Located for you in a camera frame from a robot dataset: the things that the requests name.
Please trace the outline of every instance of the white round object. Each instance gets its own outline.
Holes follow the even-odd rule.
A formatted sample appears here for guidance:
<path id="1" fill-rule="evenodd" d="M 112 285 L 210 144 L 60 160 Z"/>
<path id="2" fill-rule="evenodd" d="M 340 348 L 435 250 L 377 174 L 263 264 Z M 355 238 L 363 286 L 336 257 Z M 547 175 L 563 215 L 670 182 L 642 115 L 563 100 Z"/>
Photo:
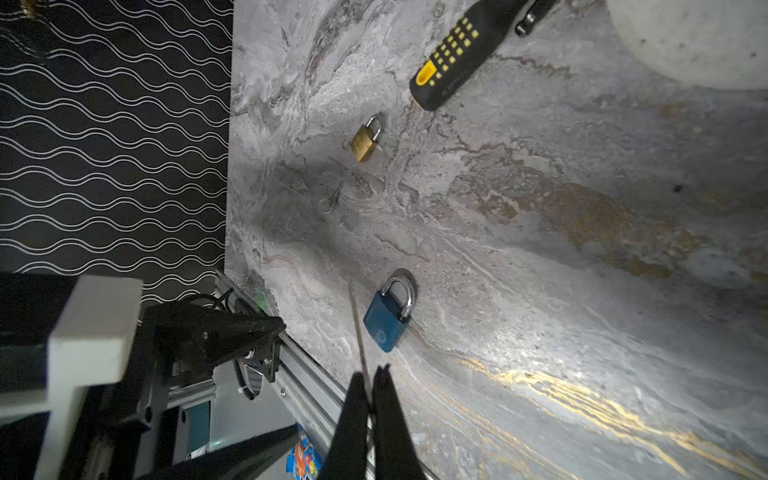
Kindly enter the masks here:
<path id="1" fill-rule="evenodd" d="M 767 0 L 607 0 L 640 61 L 712 88 L 768 88 Z"/>

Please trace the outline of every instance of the black and yellow handle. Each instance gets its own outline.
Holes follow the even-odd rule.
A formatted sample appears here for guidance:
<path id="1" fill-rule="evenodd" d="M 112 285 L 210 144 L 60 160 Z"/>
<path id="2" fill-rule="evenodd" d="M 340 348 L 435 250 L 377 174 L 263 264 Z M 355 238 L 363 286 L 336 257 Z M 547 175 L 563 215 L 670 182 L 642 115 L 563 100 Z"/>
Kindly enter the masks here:
<path id="1" fill-rule="evenodd" d="M 456 22 L 411 78 L 411 94 L 425 110 L 445 103 L 504 41 L 525 0 L 480 0 Z"/>

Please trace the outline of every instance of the blue padlock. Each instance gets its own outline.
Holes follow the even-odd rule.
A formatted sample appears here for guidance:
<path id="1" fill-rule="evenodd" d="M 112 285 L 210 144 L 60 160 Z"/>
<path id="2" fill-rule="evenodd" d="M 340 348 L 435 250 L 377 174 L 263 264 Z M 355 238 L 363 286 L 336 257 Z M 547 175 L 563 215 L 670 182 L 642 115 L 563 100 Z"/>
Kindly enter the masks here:
<path id="1" fill-rule="evenodd" d="M 392 295 L 387 295 L 394 282 L 400 282 L 406 288 L 408 299 L 401 307 Z M 391 276 L 384 287 L 373 294 L 371 306 L 368 307 L 366 316 L 362 322 L 366 325 L 368 333 L 373 340 L 385 352 L 391 352 L 402 333 L 406 331 L 411 320 L 411 310 L 416 302 L 416 295 L 410 280 L 404 276 Z"/>

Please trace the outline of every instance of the padlock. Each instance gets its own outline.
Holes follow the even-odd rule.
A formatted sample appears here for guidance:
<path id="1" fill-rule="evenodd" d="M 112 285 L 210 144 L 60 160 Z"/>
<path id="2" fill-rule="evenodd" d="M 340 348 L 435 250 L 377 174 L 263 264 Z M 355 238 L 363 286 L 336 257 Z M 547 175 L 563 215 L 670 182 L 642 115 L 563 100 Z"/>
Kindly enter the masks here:
<path id="1" fill-rule="evenodd" d="M 373 133 L 373 130 L 371 129 L 371 123 L 374 120 L 379 124 L 376 128 L 376 133 Z M 376 141 L 379 139 L 379 134 L 381 133 L 382 122 L 379 120 L 379 117 L 376 117 L 375 115 L 368 120 L 367 124 L 360 127 L 357 134 L 352 139 L 352 153 L 355 154 L 355 158 L 357 158 L 358 162 L 364 162 L 368 159 L 368 156 L 373 152 L 373 149 L 376 148 Z"/>
<path id="2" fill-rule="evenodd" d="M 400 282 L 406 288 L 408 299 L 400 306 L 392 295 L 387 295 L 394 282 Z M 385 352 L 391 352 L 411 320 L 411 310 L 416 302 L 413 285 L 404 276 L 391 276 L 384 287 L 373 294 L 371 306 L 362 319 L 373 337 L 373 341 Z"/>

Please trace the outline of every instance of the brass padlock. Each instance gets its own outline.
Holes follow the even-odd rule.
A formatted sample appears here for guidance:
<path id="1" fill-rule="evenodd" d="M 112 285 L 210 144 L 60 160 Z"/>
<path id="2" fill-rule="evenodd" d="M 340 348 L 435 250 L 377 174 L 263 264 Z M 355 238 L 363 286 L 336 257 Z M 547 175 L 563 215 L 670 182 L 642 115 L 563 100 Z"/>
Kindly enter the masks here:
<path id="1" fill-rule="evenodd" d="M 373 130 L 371 129 L 371 123 L 374 120 L 379 124 L 378 128 L 376 128 L 376 133 L 373 133 Z M 379 117 L 375 115 L 368 120 L 367 124 L 360 127 L 357 134 L 352 139 L 352 153 L 355 154 L 355 158 L 358 162 L 364 162 L 368 159 L 368 156 L 373 152 L 373 149 L 376 148 L 376 141 L 379 139 L 380 133 L 382 133 L 382 122 L 379 120 Z"/>

